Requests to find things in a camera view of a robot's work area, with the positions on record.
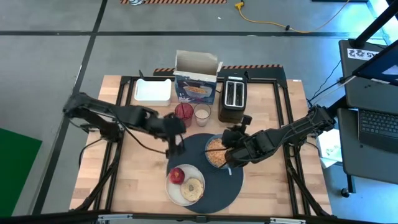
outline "bagel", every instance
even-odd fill
[[[196,202],[203,195],[204,188],[200,180],[189,178],[181,185],[182,196],[190,202]]]

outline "concrete floor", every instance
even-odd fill
[[[235,2],[237,0],[222,5],[132,7],[109,0],[99,30],[283,32],[278,27],[243,21],[233,7]],[[0,34],[4,30],[91,31],[100,5],[101,1],[95,0],[0,0]],[[244,14],[251,19],[311,30],[342,5],[310,0],[252,0],[246,4]],[[377,1],[371,5],[377,8],[376,13],[382,8]],[[278,13],[277,8],[284,9],[284,13]],[[312,96],[340,60],[338,41],[347,35],[357,35],[373,19],[368,5],[349,3],[321,30],[331,37],[97,37],[81,91],[98,96],[103,75],[137,75],[138,69],[149,75],[155,68],[173,67],[175,51],[184,49],[217,54],[226,65],[282,64],[287,78],[303,80],[306,95]],[[394,35],[388,34],[390,41],[394,41]],[[383,44],[384,40],[378,38],[381,35],[377,34],[372,42]],[[74,86],[88,39],[88,36],[0,35],[0,52],[7,52],[0,54],[0,102],[5,105],[0,110],[4,118],[0,120],[0,127],[43,140],[15,215],[30,213],[32,209],[60,126],[62,106]],[[340,76],[341,68],[338,68],[325,86]],[[320,104],[332,104],[343,91],[336,91]],[[78,172],[78,155],[85,142],[86,134],[70,126],[43,212],[68,210]],[[398,196],[398,185],[356,178],[358,193],[342,198],[338,193],[346,185],[342,167],[333,166],[325,170],[324,175],[334,215],[353,220],[398,222],[395,215],[398,205],[394,200]]]

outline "desk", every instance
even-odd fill
[[[395,172],[398,154],[367,146],[358,141],[357,111],[339,109],[337,113],[341,148],[349,149],[342,152],[344,171],[358,177],[398,184],[398,174]]]
[[[348,58],[347,49],[352,49],[348,40],[339,41],[339,46],[343,75],[348,77],[366,61]],[[366,43],[362,50],[380,52],[382,49]],[[335,111],[338,111],[338,108],[361,108],[382,113],[397,113],[398,111],[398,104],[391,103],[389,100],[391,96],[398,95],[396,86],[376,83],[365,78],[355,78],[345,85],[345,90],[346,96],[331,106]],[[356,113],[340,110],[336,115],[338,115],[340,127],[343,168],[347,174],[348,192],[355,193],[352,175],[398,184],[397,176],[390,175],[391,170],[396,169],[396,162],[394,162],[396,154],[364,146],[359,142]]]
[[[104,77],[99,100],[115,103],[121,76]],[[300,80],[289,80],[289,96],[294,119],[307,114],[307,104],[303,85]],[[250,83],[248,87],[248,105],[246,111],[253,117],[247,133],[253,134],[260,129],[278,128],[277,110],[272,85]],[[174,110],[178,104],[175,90],[172,88],[172,104],[170,106],[154,106],[160,114],[165,115]],[[209,123],[201,128],[193,121],[185,136],[195,133],[222,133],[230,124],[221,123],[217,119],[217,103],[211,106],[212,114]],[[284,120],[287,121],[285,105],[282,101]],[[149,147],[164,150],[167,144],[153,137],[133,132],[138,139]],[[99,133],[90,133],[87,143],[100,137]],[[70,208],[79,206],[93,190],[100,176],[101,165],[106,143],[104,141],[89,147],[84,155],[78,173],[75,190]],[[328,194],[318,152],[313,146],[304,145],[301,150],[303,172],[309,191],[325,211],[331,213]],[[193,212],[175,205],[165,192],[167,160],[164,155],[156,154],[141,148],[133,138],[125,135],[121,160],[116,179],[112,201],[112,212],[128,213],[159,213],[159,214],[193,214]],[[292,210],[289,199],[287,173],[285,170],[283,151],[279,149],[272,157],[258,164],[244,167],[245,180],[241,193],[226,209],[212,215],[237,216],[282,216],[291,217]],[[104,207],[107,188],[104,188],[101,208]],[[296,187],[298,209],[303,213],[300,191]]]

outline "laptop keyboard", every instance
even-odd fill
[[[359,110],[360,131],[398,138],[398,116]]]

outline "black round placemat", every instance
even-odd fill
[[[205,178],[205,192],[197,203],[186,208],[197,213],[214,213],[230,205],[241,191],[243,168],[217,169],[206,159],[205,146],[214,134],[195,134],[184,139],[185,153],[172,156],[167,163],[167,174],[181,164],[190,164],[200,170]]]

